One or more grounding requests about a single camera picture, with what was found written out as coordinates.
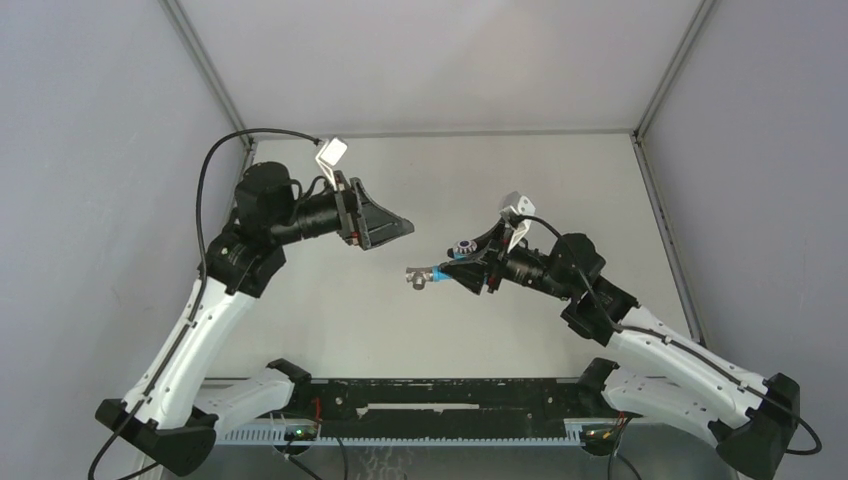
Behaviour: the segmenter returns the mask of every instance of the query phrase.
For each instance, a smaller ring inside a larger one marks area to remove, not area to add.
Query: gray wall
[[[336,235],[286,247],[288,263],[229,335],[209,376],[254,375],[284,352],[317,378],[579,377],[608,352],[568,328],[560,302],[509,282],[482,297],[450,282],[416,291],[401,275],[407,266],[443,261],[445,247],[491,228],[512,190],[526,193],[549,222],[592,238],[608,278],[686,331],[627,135],[349,142],[345,175],[362,178],[380,205],[415,224],[415,233],[368,252]],[[266,140],[254,159],[284,162],[294,178],[307,179],[318,169],[300,159],[312,152],[309,142]],[[599,199],[599,191],[614,193]],[[554,243],[541,226],[527,238],[543,251]]]
[[[627,130],[699,1],[182,3],[248,123],[374,134]]]
[[[84,478],[108,433],[97,405],[188,296],[198,170],[229,127],[156,2],[2,8],[0,478]],[[216,158],[210,227],[241,160]],[[135,458],[119,445],[98,478]]]
[[[848,467],[846,25],[844,0],[725,0],[646,142],[713,348],[795,378],[825,442],[779,478]]]

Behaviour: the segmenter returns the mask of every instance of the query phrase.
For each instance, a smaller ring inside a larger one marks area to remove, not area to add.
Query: black cable
[[[531,220],[531,221],[534,221],[534,222],[538,222],[543,227],[547,228],[551,233],[553,233],[554,236],[556,236],[558,239],[562,238],[562,234],[559,233],[559,231],[557,231],[557,229],[554,228],[553,225],[551,225],[550,223],[548,223],[544,219],[541,219],[541,218],[533,216],[533,215],[518,215],[516,218],[519,221],[521,221],[521,220]],[[724,370],[724,368],[720,367],[715,362],[708,359],[704,355],[701,355],[700,353],[698,353],[696,350],[690,348],[689,346],[687,346],[683,343],[680,343],[680,342],[678,342],[677,340],[674,340],[674,339],[666,339],[665,335],[663,335],[661,333],[657,333],[657,332],[650,330],[650,329],[647,329],[647,328],[622,326],[622,325],[619,325],[619,324],[613,322],[612,318],[610,318],[606,309],[603,307],[603,304],[600,302],[597,295],[595,295],[595,290],[594,290],[594,288],[592,288],[592,285],[589,283],[589,279],[586,278],[586,275],[583,273],[582,269],[579,267],[579,265],[577,265],[577,256],[574,254],[574,251],[571,250],[571,247],[568,245],[568,242],[563,242],[563,244],[565,245],[566,248],[568,248],[569,253],[571,253],[571,256],[575,260],[575,262],[574,262],[575,270],[577,270],[577,273],[580,275],[580,278],[581,278],[583,284],[586,287],[586,292],[589,295],[589,297],[592,299],[592,303],[594,303],[595,308],[597,310],[600,310],[601,313],[604,314],[604,317],[606,317],[606,320],[610,323],[613,330],[615,330],[618,333],[621,333],[624,330],[632,330],[632,331],[644,333],[646,335],[650,335],[654,338],[662,340],[663,342],[666,342],[669,345],[677,347],[680,350],[683,350],[684,352],[688,353],[689,355],[692,355],[693,357],[702,361],[705,365],[709,366],[710,368],[712,368],[713,370],[718,372],[721,376],[723,376],[729,382],[735,384],[739,388],[743,388],[742,387],[743,383],[742,383],[741,380],[739,380],[738,378],[736,378],[732,374],[728,373],[727,371]],[[813,427],[810,426],[810,424],[807,423],[803,418],[801,418],[800,415],[798,415],[797,413],[793,412],[792,410],[786,408],[785,406],[783,406],[781,403],[777,402],[776,400],[773,400],[773,399],[767,397],[765,394],[751,388],[748,385],[746,385],[743,389],[746,392],[749,392],[749,393],[759,397],[761,400],[768,402],[772,406],[776,407],[778,410],[780,410],[783,413],[792,417],[793,420],[798,422],[798,424],[801,425],[804,428],[804,430],[807,431],[807,433],[810,435],[810,438],[812,438],[813,442],[815,443],[813,448],[810,448],[810,449],[807,449],[807,450],[794,450],[794,449],[791,449],[791,448],[787,448],[786,453],[788,453],[789,455],[808,456],[808,455],[815,455],[815,454],[821,452],[821,450],[822,450],[821,438],[819,438],[816,431],[813,430]]]
[[[280,415],[285,415],[285,416],[288,416],[288,417],[306,418],[306,419],[308,419],[312,422],[317,423],[318,425],[324,425],[323,420],[315,418],[315,417],[310,417],[310,416],[304,415],[302,413],[290,412],[290,411],[287,411],[287,410],[280,410],[278,413],[280,413]],[[347,458],[347,449],[345,449],[344,443],[342,443],[341,438],[339,438],[339,437],[334,437],[334,438],[336,439],[336,443],[339,444],[339,449],[342,452],[342,463],[344,464],[344,480],[347,480],[348,473],[350,472],[350,465],[349,465],[348,458]],[[289,446],[291,446],[293,441],[294,440],[289,440],[289,443],[287,443],[286,447],[283,449],[283,454],[286,453],[286,451],[288,450]]]
[[[617,457],[619,460],[621,460],[621,463],[627,465],[627,468],[629,468],[630,471],[633,472],[633,476],[636,477],[636,480],[642,480],[642,475],[639,475],[639,471],[636,470],[636,467],[634,467],[633,464],[630,463],[630,460],[628,460],[627,457],[620,453],[617,455]]]
[[[295,201],[303,198],[303,184],[300,183],[300,180],[290,178],[281,184],[283,187],[290,187],[292,185],[297,185],[297,196],[294,197]]]
[[[194,318],[197,316],[197,311],[200,308],[200,300],[203,298],[203,293],[206,291],[206,284],[209,281],[206,265],[206,246],[205,242],[203,241],[203,223],[200,217],[201,206],[203,204],[203,184],[206,179],[206,170],[208,170],[209,168],[209,163],[211,162],[212,157],[215,155],[215,151],[217,151],[218,147],[223,145],[227,140],[240,137],[242,135],[251,135],[254,133],[273,133],[279,135],[290,135],[293,137],[299,137],[309,140],[316,146],[321,143],[321,140],[318,138],[315,138],[311,135],[307,135],[305,133],[295,132],[293,130],[283,130],[279,128],[248,128],[246,130],[238,130],[233,133],[224,135],[223,137],[218,139],[218,141],[215,142],[214,145],[212,145],[212,148],[209,149],[209,153],[206,154],[206,158],[203,159],[203,165],[200,167],[200,179],[197,182],[197,198],[195,199],[194,204],[194,225],[197,229],[197,244],[200,248],[200,287],[198,288],[197,295],[194,297],[194,301],[192,302],[191,312],[188,315],[186,324],[180,330],[180,333],[177,334],[176,340],[174,340],[174,343],[171,345],[171,348],[168,349],[168,352],[162,359],[162,363],[160,363],[159,366],[156,367],[156,371],[153,373],[153,376],[150,377],[150,382],[147,384],[147,387],[142,393],[143,397],[147,397],[150,392],[153,391],[154,388],[156,388],[156,382],[159,380],[159,377],[162,376],[162,373],[165,371],[165,368],[168,366],[168,363],[170,363],[171,358],[173,358],[174,353],[176,353],[177,347],[179,347],[180,343],[182,343],[183,341],[183,338],[185,338],[186,333],[188,333],[192,322],[194,322]],[[103,455],[105,455],[106,452],[109,450],[109,447],[111,447],[112,444],[115,443],[115,440],[118,439],[118,437],[121,435],[121,432],[124,431],[124,429],[130,423],[130,420],[135,417],[135,414],[138,413],[143,404],[144,400],[139,400],[135,404],[133,409],[130,411],[130,414],[124,419],[123,422],[121,422],[120,425],[118,425],[118,428],[116,428],[115,431],[112,432],[112,435],[109,436],[109,439],[106,440],[106,443],[104,443],[103,446],[100,447],[100,450],[94,456],[94,460],[91,461],[91,466],[89,466],[88,468],[88,480],[95,480],[94,472],[97,470],[97,466],[100,464],[100,460],[103,459]],[[159,466],[159,464],[154,463],[152,465],[142,468],[137,472],[131,473],[117,480],[131,480],[140,475],[143,475],[144,473],[147,473],[148,471],[156,468],[157,466]]]
[[[615,460],[615,457],[618,456],[618,447],[621,446],[621,438],[624,436],[624,430],[630,425],[630,422],[633,420],[633,417],[627,417],[621,427],[618,429],[618,434],[615,437],[615,441],[612,444],[612,451],[607,458],[607,480],[612,480],[612,462]],[[636,469],[633,468],[633,465],[628,461],[628,465],[633,469],[633,472],[636,473],[636,477],[640,478],[639,473],[636,472]]]
[[[300,185],[300,182],[294,180],[295,182],[297,182],[298,194],[294,202],[294,207],[292,207],[291,216],[289,217],[288,223],[286,224],[287,226],[294,225],[295,220],[297,220],[298,210],[300,209],[301,205],[303,205],[307,200],[309,200],[310,197],[312,197],[312,192],[315,190],[315,186],[318,184],[319,180],[324,180],[324,189],[321,190],[321,192],[319,193],[320,195],[330,188],[329,180],[327,180],[327,178],[323,175],[318,175],[317,177],[313,178],[312,183],[309,184],[309,189],[307,189],[305,192],[303,191],[303,187]]]
[[[291,463],[292,463],[292,465],[296,466],[297,468],[299,468],[299,469],[303,470],[303,473],[305,473],[305,474],[309,475],[310,477],[314,478],[315,480],[324,480],[324,479],[322,479],[321,477],[319,477],[317,473],[313,472],[313,471],[312,471],[309,467],[307,467],[306,465],[304,465],[304,464],[303,464],[300,460],[298,460],[297,458],[295,458],[295,457],[293,457],[293,456],[289,455],[289,456],[287,456],[287,457],[286,457],[286,460],[288,460],[289,462],[291,462]]]

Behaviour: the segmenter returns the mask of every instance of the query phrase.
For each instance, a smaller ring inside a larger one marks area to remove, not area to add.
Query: gray floor
[[[351,448],[350,480],[573,479],[605,480],[606,458],[575,447]],[[736,480],[715,452],[694,437],[658,426],[631,425],[621,453],[644,480]],[[338,448],[316,447],[298,457],[324,480],[342,478]],[[620,462],[615,480],[635,480]],[[166,475],[166,479],[176,476]],[[271,446],[219,447],[190,480],[308,479]]]

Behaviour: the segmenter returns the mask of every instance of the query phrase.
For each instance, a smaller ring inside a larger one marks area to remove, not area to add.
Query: table surface
[[[607,457],[579,447],[345,447],[351,479],[380,480],[602,480]],[[620,454],[642,478],[652,480],[739,480],[715,451],[688,433],[669,426],[631,424]],[[338,447],[312,447],[298,457],[321,478],[340,479]],[[613,478],[636,477],[617,460]],[[177,480],[166,473],[164,479]],[[216,447],[184,480],[307,478],[270,445]]]
[[[504,195],[530,197],[561,232],[582,232],[603,275],[667,325],[689,332],[630,139],[623,134],[350,139],[338,168],[360,177],[415,233],[375,250],[336,235],[287,246],[288,262],[236,326],[208,373],[245,377],[286,358],[317,378],[576,377],[603,347],[560,319],[565,303],[504,283],[475,296],[453,282],[415,291],[407,266],[446,260],[498,220]],[[261,141],[255,162],[293,178],[320,172],[304,141]],[[532,247],[553,237],[531,228]]]

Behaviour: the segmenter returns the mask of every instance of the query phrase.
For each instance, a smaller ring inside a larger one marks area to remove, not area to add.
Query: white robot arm
[[[206,158],[201,186],[209,159],[223,141],[266,131],[290,133],[253,129],[224,137]],[[347,244],[369,250],[413,232],[412,223],[376,204],[358,178],[348,182],[333,170],[346,149],[333,139],[319,150],[316,161],[326,181],[315,194],[321,176],[295,197],[292,186],[300,183],[280,163],[254,165],[245,172],[230,221],[203,252],[200,278],[159,354],[122,399],[104,400],[97,409],[95,417],[113,435],[95,457],[90,479],[118,436],[173,473],[187,475],[206,459],[216,437],[285,407],[295,386],[310,381],[308,373],[280,359],[248,380],[198,397],[227,336],[285,264],[284,245],[338,233]],[[202,234],[198,236],[202,245]]]
[[[585,235],[560,234],[533,216],[535,208],[525,200],[517,192],[508,195],[494,227],[448,250],[451,261],[408,268],[407,281],[420,290],[428,282],[454,280],[479,295],[483,287],[494,293],[506,280],[568,301],[561,316],[569,327],[606,347],[618,362],[595,359],[580,383],[614,410],[695,435],[755,480],[773,478],[784,453],[820,449],[818,437],[799,416],[795,381],[783,374],[765,379],[671,330],[601,276],[606,261]],[[526,233],[530,221],[557,236],[550,253],[513,241]],[[798,424],[811,433],[815,448],[788,449]]]

